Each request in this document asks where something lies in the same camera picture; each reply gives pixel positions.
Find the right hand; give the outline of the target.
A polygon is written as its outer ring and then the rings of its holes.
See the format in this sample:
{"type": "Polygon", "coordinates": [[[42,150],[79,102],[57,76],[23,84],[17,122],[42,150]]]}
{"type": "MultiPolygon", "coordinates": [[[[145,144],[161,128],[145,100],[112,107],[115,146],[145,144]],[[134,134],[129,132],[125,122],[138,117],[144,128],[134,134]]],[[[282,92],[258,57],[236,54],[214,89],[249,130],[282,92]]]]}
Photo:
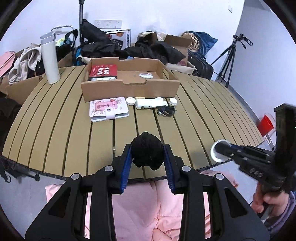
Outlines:
{"type": "Polygon", "coordinates": [[[284,213],[289,201],[289,195],[285,192],[273,192],[264,194],[261,190],[261,184],[258,183],[256,191],[253,195],[251,207],[256,213],[262,213],[264,210],[263,204],[273,205],[273,210],[270,216],[276,217],[284,213]]]}

